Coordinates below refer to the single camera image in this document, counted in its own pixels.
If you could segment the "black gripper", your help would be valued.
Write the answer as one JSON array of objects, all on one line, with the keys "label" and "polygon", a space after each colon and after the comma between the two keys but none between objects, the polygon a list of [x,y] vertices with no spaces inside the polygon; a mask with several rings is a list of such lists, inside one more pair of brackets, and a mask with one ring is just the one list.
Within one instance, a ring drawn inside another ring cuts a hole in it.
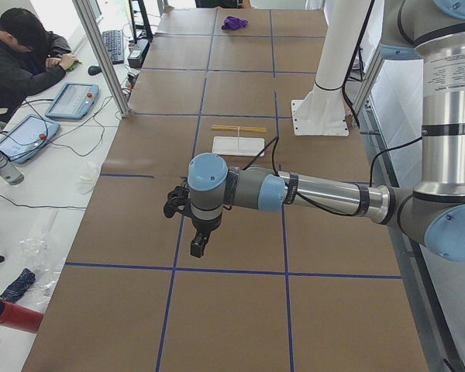
[{"label": "black gripper", "polygon": [[190,244],[190,254],[193,257],[203,257],[209,237],[214,230],[220,227],[222,216],[219,215],[213,219],[200,219],[192,216],[191,222],[196,233]]}]

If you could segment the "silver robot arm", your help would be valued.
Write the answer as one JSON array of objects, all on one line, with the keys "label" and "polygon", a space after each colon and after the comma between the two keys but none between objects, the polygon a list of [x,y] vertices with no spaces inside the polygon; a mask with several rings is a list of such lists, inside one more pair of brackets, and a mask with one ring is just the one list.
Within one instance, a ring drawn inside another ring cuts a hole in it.
[{"label": "silver robot arm", "polygon": [[381,52],[423,60],[420,182],[405,190],[241,170],[203,153],[190,162],[184,190],[194,257],[204,254],[225,206],[278,212],[296,204],[393,226],[439,257],[465,261],[465,1],[386,2]]}]

